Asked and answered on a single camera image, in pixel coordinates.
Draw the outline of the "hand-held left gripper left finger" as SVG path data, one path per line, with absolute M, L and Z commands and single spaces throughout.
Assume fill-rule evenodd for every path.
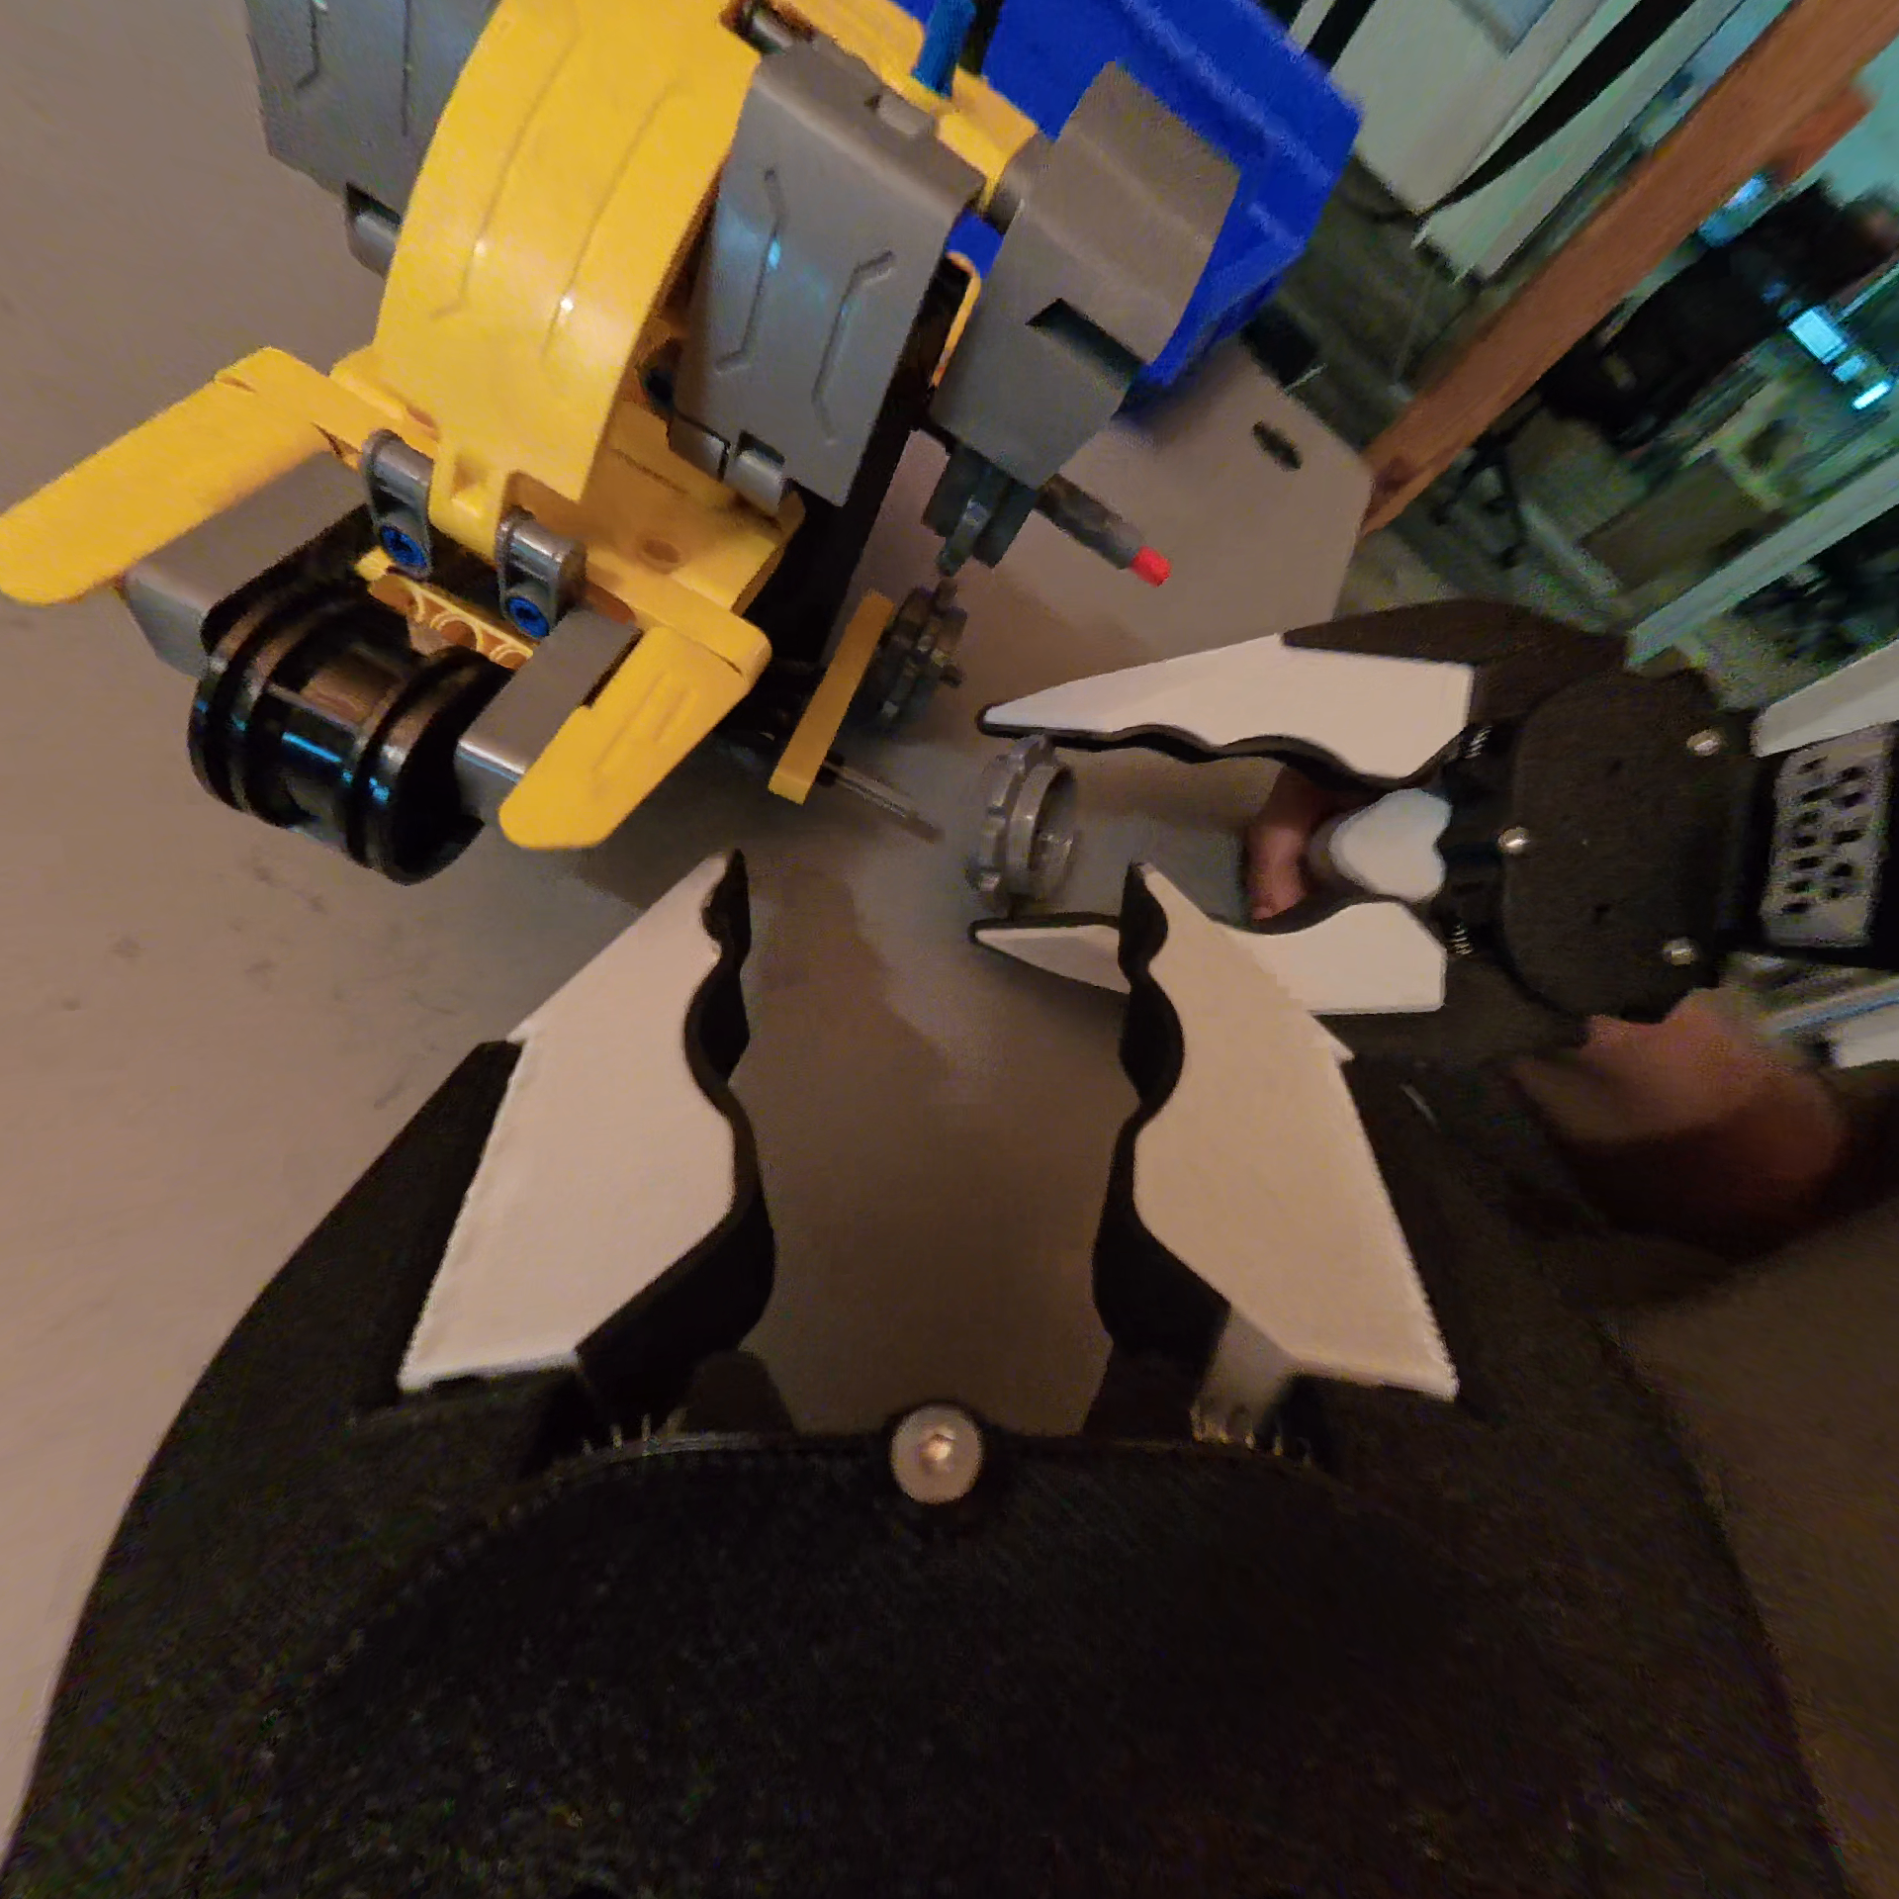
M 775 1274 L 752 1127 L 750 891 L 695 866 L 512 1035 L 514 1069 L 397 1370 L 404 1395 L 568 1370 L 679 1395 Z

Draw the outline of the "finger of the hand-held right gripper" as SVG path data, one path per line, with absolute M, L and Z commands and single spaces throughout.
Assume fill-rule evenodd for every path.
M 1304 649 L 1283 632 L 993 702 L 978 727 L 1072 752 L 1160 752 L 1189 767 L 1271 759 L 1371 788 L 1424 781 L 1466 734 L 1477 670 Z
M 1124 913 L 985 917 L 969 937 L 998 959 L 1095 989 L 1132 992 L 1146 977 L 1170 996 L 1322 1017 L 1405 1017 L 1444 1003 L 1449 954 L 1391 900 L 1348 904 L 1289 934 L 1248 932 L 1188 892 L 1128 892 Z

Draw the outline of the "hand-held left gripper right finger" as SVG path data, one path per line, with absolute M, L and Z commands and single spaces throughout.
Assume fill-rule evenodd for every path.
M 1188 895 L 1151 863 L 1125 895 Z M 1253 1439 L 1296 1382 L 1454 1402 L 1458 1373 L 1322 1020 L 1136 977 L 1097 1295 L 1130 1352 L 1196 1377 L 1200 1439 Z

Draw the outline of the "grey toy gear wheel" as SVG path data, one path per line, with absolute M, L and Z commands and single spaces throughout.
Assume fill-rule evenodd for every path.
M 966 880 L 990 911 L 1051 901 L 1076 858 L 1076 775 L 1046 734 L 998 752 L 978 785 Z
M 964 631 L 956 581 L 913 588 L 877 640 L 851 717 L 863 727 L 890 732 L 911 723 L 938 690 L 956 690 L 964 683 Z

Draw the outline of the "yellow toy brick vehicle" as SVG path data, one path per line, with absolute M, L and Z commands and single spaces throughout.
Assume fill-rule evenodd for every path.
M 272 152 L 383 275 L 4 514 L 113 592 L 232 811 L 395 882 L 604 843 L 704 744 L 847 787 L 917 586 L 1034 516 L 1163 586 L 1067 462 L 1173 340 L 1234 167 L 1116 63 L 1045 135 L 975 5 L 249 5 Z

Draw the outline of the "person's right hand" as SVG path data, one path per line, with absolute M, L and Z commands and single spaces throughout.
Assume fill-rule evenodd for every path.
M 1764 1266 L 1895 1199 L 1887 1105 L 1699 989 L 1663 1020 L 1597 1014 L 1574 1047 L 1424 1065 L 1413 1105 L 1478 1194 L 1602 1303 Z

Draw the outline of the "blue plastic bin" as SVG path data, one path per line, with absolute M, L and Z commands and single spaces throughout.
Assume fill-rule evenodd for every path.
M 1055 135 L 1116 63 L 1237 172 L 1237 190 L 1173 340 L 1128 407 L 1172 390 L 1253 321 L 1311 242 L 1362 128 L 1362 109 L 1290 35 L 1296 5 L 977 5 L 975 72 Z

